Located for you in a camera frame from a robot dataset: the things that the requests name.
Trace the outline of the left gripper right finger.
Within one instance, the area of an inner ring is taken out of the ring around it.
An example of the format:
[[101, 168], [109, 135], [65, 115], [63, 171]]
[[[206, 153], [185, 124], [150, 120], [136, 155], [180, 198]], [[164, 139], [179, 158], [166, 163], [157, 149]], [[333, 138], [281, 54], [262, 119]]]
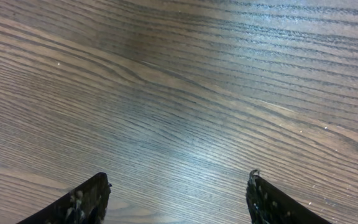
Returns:
[[331, 224], [262, 178], [258, 169], [249, 173], [246, 202], [252, 224]]

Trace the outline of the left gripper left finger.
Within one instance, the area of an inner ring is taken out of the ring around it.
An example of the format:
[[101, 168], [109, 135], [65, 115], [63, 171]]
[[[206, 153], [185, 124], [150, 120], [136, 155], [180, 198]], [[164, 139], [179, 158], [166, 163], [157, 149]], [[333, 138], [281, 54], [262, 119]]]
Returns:
[[99, 172], [18, 224], [103, 224], [111, 184]]

